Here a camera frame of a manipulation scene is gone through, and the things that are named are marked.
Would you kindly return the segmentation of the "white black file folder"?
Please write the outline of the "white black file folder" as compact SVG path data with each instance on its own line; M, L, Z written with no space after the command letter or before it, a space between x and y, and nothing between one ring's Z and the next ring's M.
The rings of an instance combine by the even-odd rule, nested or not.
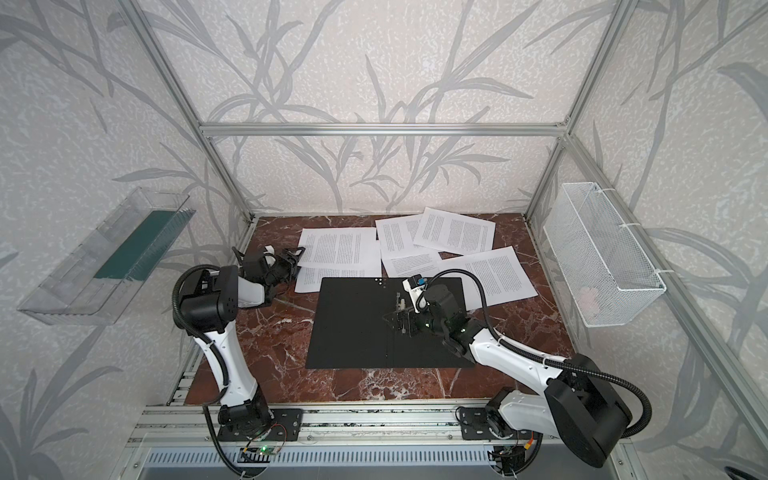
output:
M316 305L307 369L472 368L439 338L411 338L383 316L395 311L396 294L410 297L401 278L325 278Z

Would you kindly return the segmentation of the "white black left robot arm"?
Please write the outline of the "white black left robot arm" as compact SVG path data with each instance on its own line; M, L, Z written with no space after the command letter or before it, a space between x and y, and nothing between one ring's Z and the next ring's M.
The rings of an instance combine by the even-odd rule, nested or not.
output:
M266 433L274 416L250 372L235 321L241 309L269 306L279 287L296 280L303 247L279 252L266 246L259 254L235 250L235 265L193 266L184 271L171 293L173 321L203 351L219 389L218 422L239 436Z

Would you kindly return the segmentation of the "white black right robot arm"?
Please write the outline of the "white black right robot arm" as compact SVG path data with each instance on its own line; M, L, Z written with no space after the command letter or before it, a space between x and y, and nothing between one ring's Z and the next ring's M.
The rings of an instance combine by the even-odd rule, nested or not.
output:
M493 368L530 388L503 389L485 407L494 435L527 430L552 435L584 463L603 466L629 433L632 413L609 380L584 355L548 355L513 341L467 315L446 285L419 275L402 282L395 309L384 319L414 337L429 333L452 354Z

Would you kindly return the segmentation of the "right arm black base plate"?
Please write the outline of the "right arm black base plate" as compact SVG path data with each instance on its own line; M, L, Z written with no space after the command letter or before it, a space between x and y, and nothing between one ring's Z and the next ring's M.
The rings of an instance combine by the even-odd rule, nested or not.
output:
M461 430L463 440L469 441L525 441L534 438L530 430L512 430L503 427L500 420L489 420L484 407L459 406L454 416Z

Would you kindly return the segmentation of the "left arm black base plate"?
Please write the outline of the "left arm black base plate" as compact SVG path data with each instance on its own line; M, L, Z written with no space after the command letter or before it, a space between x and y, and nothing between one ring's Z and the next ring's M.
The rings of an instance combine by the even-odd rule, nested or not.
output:
M297 442L304 411L300 408L278 408L273 409L271 413L271 422L257 421L254 426L238 427L235 430L220 427L217 439L221 442Z

